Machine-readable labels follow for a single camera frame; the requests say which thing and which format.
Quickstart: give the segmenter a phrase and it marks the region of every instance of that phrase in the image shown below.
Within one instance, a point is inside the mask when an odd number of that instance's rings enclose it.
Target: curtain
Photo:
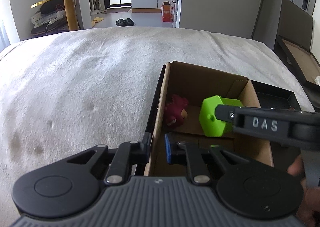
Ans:
[[[0,52],[10,45],[10,41],[5,31],[4,23],[0,19]]]

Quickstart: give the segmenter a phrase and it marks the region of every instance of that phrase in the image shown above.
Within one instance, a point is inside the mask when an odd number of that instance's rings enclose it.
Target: orange box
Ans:
[[[161,16],[163,22],[172,22],[172,14],[171,14],[171,5],[170,2],[163,2],[161,6]]]

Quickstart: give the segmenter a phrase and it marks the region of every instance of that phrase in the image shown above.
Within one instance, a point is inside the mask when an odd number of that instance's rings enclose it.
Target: red toy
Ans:
[[[188,104],[186,98],[173,94],[172,102],[167,103],[164,108],[164,123],[170,128],[181,126],[188,116],[185,110]]]

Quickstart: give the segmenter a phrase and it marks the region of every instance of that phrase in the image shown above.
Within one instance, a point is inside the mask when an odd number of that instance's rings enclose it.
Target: bed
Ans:
[[[295,77],[264,44],[188,29],[115,27],[20,42],[0,54],[0,226],[22,174],[96,144],[141,140],[162,65],[173,60],[293,91]]]

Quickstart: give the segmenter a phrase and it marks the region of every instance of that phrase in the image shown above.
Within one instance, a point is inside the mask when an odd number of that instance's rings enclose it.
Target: glass table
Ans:
[[[41,4],[44,4],[44,3],[48,2],[48,1],[50,1],[50,0],[42,0],[42,1],[38,2],[38,3],[35,3],[35,4],[31,5],[31,8],[34,8],[34,7],[36,7],[38,5],[41,5]],[[63,0],[63,1],[64,1],[64,8],[66,10],[69,30],[70,31],[79,30],[74,0]]]

